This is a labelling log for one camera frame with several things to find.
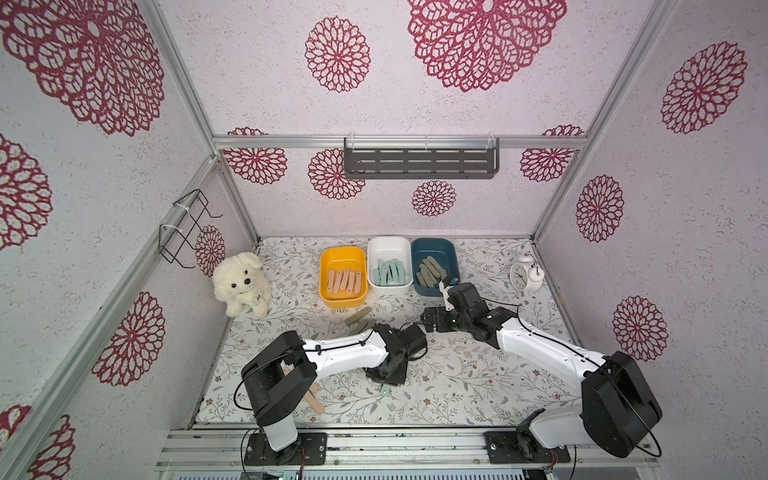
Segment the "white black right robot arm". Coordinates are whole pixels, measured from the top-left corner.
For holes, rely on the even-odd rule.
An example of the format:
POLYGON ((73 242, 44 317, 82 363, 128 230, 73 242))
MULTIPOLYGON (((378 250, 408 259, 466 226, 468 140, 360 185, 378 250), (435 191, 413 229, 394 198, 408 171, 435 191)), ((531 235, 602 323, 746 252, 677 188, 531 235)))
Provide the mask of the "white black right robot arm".
POLYGON ((586 350, 550 335, 522 319, 516 307, 490 307, 474 285, 460 283, 443 292, 441 307, 427 307, 420 320, 429 332, 464 332, 496 350, 514 354, 579 392, 570 407, 539 409, 516 429, 516 448, 530 460, 545 449, 595 445, 617 458, 640 448, 663 417, 636 360, 586 350))

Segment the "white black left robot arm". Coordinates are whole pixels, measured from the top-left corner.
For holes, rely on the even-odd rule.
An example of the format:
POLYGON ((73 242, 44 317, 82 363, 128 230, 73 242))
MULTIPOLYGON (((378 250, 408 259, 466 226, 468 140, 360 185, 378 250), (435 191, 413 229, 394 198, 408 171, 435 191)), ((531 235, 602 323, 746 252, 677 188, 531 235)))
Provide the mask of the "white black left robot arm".
POLYGON ((270 449, 280 454, 300 444, 294 411, 316 381, 361 370, 371 381, 401 386, 408 365, 427 351, 417 325, 375 324, 334 340, 304 340, 295 331, 279 335, 241 370, 241 382, 256 424, 270 449))

